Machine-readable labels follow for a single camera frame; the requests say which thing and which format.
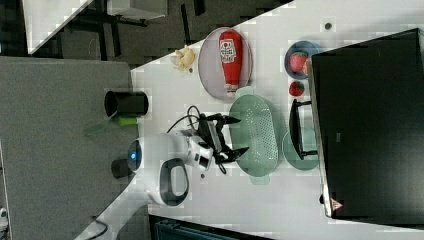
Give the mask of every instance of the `white table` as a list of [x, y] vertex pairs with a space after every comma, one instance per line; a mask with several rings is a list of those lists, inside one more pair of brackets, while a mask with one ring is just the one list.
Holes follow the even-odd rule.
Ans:
[[28, 54], [33, 54], [93, 0], [22, 0]]
[[[330, 31], [324, 30], [327, 22], [333, 24]], [[325, 51], [415, 27], [424, 29], [422, 0], [296, 0], [235, 29], [252, 49], [255, 92], [271, 100], [287, 124], [293, 100], [287, 89], [292, 79], [284, 70], [283, 58], [292, 43], [310, 40]], [[198, 42], [192, 48], [198, 53], [201, 45]], [[205, 91], [196, 64], [191, 74], [178, 72], [165, 56], [132, 71], [134, 86], [151, 96], [150, 112], [140, 124], [141, 135], [165, 132], [192, 104], [205, 113], [229, 111], [231, 103], [216, 100]], [[302, 100], [308, 100], [308, 94], [307, 89]], [[312, 127], [310, 108], [303, 110], [302, 124]], [[284, 161], [272, 173], [269, 185], [255, 186], [237, 164], [226, 167], [227, 176], [212, 165], [204, 179], [197, 169], [187, 167], [188, 198], [174, 208], [150, 205], [149, 213], [272, 239], [389, 240], [424, 236], [417, 230], [328, 219], [318, 201], [318, 169], [301, 172]]]

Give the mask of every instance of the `green colander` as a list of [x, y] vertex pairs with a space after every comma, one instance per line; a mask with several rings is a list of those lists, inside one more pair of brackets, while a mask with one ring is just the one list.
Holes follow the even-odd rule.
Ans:
[[281, 114], [267, 99], [254, 95], [252, 87], [239, 89], [236, 98], [229, 115], [241, 121], [229, 125], [231, 142], [233, 149], [249, 147], [237, 164], [253, 177], [252, 183], [266, 184], [279, 163]]

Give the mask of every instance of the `black cup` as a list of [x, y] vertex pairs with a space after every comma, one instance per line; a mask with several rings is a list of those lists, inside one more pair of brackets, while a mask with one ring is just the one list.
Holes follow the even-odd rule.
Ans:
[[147, 113], [149, 100], [144, 92], [113, 92], [105, 96], [106, 115], [110, 117], [114, 112], [122, 117], [140, 117]]

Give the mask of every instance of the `black handle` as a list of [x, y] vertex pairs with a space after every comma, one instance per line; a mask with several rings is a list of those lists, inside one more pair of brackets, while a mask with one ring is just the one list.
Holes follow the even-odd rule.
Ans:
[[312, 103], [311, 101], [298, 102], [296, 99], [294, 99], [291, 110], [290, 110], [290, 120], [289, 120], [290, 137], [293, 142], [294, 149], [296, 150], [296, 153], [297, 155], [299, 155], [301, 160], [303, 160], [305, 156], [318, 154], [318, 151], [303, 151], [303, 144], [302, 144], [302, 130], [300, 128], [300, 118], [299, 118], [298, 108], [301, 106], [310, 105], [311, 103]]

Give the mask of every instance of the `black cable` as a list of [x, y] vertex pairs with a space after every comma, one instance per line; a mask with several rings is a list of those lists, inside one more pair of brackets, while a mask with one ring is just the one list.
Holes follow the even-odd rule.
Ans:
[[224, 165], [222, 165], [222, 163], [218, 164], [218, 167], [224, 175], [227, 175], [227, 170], [225, 169]]
[[[200, 111], [199, 111], [199, 109], [196, 107], [196, 106], [194, 106], [194, 105], [191, 105], [188, 109], [187, 109], [187, 115], [190, 115], [190, 111], [191, 111], [191, 109], [192, 108], [194, 108], [194, 109], [196, 109], [196, 111], [197, 111], [197, 116], [198, 117], [200, 117]], [[196, 131], [196, 129], [194, 129], [194, 123], [191, 121], [191, 118], [189, 118], [188, 119], [188, 121], [190, 122], [190, 126], [191, 126], [191, 129], [193, 129], [194, 131]]]
[[108, 230], [108, 226], [107, 226], [107, 224], [106, 224], [106, 223], [104, 223], [104, 222], [102, 222], [102, 221], [100, 221], [100, 220], [97, 220], [97, 217], [96, 217], [96, 216], [93, 216], [92, 218], [93, 218], [93, 220], [94, 220], [96, 223], [98, 223], [98, 224], [100, 224], [100, 225], [103, 225], [103, 226], [105, 227], [105, 229], [103, 229], [103, 231], [102, 231], [101, 233], [99, 233], [99, 234], [97, 234], [97, 235], [95, 235], [95, 236], [92, 236], [92, 237], [90, 237], [90, 238], [87, 238], [87, 240], [93, 240], [93, 239], [96, 239], [96, 238], [98, 238], [98, 237], [102, 236], [103, 234], [105, 234], [105, 232]]
[[192, 118], [192, 117], [194, 117], [194, 118], [196, 118], [197, 120], [199, 119], [197, 116], [194, 116], [194, 115], [186, 115], [186, 116], [184, 116], [184, 117], [182, 117], [182, 118], [180, 118], [180, 119], [178, 119], [169, 129], [168, 129], [168, 131], [166, 131], [166, 133], [169, 133], [179, 122], [181, 122], [182, 120], [184, 120], [184, 119], [186, 119], [186, 118]]

